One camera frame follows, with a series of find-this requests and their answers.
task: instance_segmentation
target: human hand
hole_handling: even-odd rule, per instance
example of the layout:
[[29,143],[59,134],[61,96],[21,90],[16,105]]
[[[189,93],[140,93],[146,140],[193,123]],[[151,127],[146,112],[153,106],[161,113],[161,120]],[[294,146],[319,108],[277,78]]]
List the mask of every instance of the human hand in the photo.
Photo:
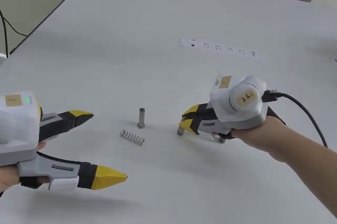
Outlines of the human hand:
[[252,129],[232,130],[232,135],[247,145],[269,153],[274,159],[283,161],[280,148],[286,144],[290,129],[279,119],[267,116],[265,122]]
[[[40,142],[37,149],[40,150],[46,146],[45,142]],[[0,167],[0,192],[7,190],[9,187],[18,184],[20,175],[16,165],[8,165]],[[41,178],[41,183],[46,182],[45,178]]]

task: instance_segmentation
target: label sticker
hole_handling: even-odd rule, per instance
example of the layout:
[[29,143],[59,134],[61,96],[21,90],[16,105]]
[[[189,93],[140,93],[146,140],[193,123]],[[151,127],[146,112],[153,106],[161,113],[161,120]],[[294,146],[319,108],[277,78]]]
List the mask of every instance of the label sticker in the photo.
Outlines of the label sticker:
[[228,88],[228,86],[229,86],[230,83],[231,83],[231,79],[232,79],[232,76],[231,76],[231,75],[229,75],[229,76],[224,76],[223,78],[221,78],[220,85],[219,85],[219,89]]
[[5,95],[5,100],[7,107],[22,105],[22,99],[20,95]]
[[252,102],[257,100],[257,93],[250,89],[243,94],[239,95],[239,97],[236,99],[237,104],[241,107],[244,108],[251,104]]

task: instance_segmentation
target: fingers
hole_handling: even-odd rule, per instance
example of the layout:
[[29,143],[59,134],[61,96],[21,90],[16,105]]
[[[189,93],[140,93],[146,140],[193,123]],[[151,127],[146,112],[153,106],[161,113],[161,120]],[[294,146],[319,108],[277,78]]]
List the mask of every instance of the fingers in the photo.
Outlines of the fingers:
[[46,146],[46,142],[42,141],[37,145],[37,150],[40,150]]
[[50,179],[49,179],[49,177],[39,177],[38,182],[39,183],[49,183]]

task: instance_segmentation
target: black wire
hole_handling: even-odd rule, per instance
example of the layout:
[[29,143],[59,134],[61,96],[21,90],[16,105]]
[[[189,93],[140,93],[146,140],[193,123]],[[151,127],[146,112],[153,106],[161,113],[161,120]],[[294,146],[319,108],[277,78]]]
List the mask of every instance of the black wire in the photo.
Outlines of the black wire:
[[19,34],[19,35],[22,35],[22,36],[25,36],[25,37],[27,37],[27,35],[26,34],[23,34],[23,33],[20,33],[20,32],[18,32],[11,24],[10,24],[10,22],[4,17],[4,20],[7,22],[7,24],[13,29],[13,31],[14,32],[16,32],[17,34]]
[[293,98],[292,96],[288,95],[288,94],[285,94],[285,93],[281,93],[281,92],[278,92],[277,93],[277,97],[284,97],[284,98],[287,98],[291,101],[293,101],[295,104],[297,104],[304,112],[305,114],[307,114],[307,116],[309,117],[309,119],[311,120],[311,122],[313,123],[314,127],[316,128],[317,130],[317,133],[320,135],[321,137],[321,140],[323,142],[323,145],[328,148],[328,144],[326,143],[326,140],[323,136],[323,133],[321,131],[321,129],[319,128],[319,126],[317,125],[315,119],[313,118],[313,116],[310,114],[310,112],[307,110],[307,108],[304,107],[303,104],[301,104],[297,99]]
[[7,39],[7,28],[6,28],[6,22],[5,22],[5,17],[2,14],[2,11],[0,10],[0,17],[2,20],[2,24],[4,26],[4,35],[5,35],[5,48],[6,48],[6,57],[8,58],[8,39]]

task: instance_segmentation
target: metal spring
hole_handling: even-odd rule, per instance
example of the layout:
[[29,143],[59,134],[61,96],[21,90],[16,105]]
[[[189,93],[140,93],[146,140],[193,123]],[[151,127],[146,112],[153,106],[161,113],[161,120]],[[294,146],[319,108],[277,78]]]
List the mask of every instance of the metal spring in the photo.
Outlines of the metal spring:
[[125,129],[123,129],[123,130],[120,132],[120,136],[121,136],[122,138],[125,138],[125,139],[131,141],[131,142],[134,143],[134,144],[139,145],[139,146],[142,146],[143,143],[145,142],[145,139],[144,139],[144,138],[142,138],[142,137],[140,137],[140,136],[138,136],[138,135],[132,134],[132,133],[126,131]]

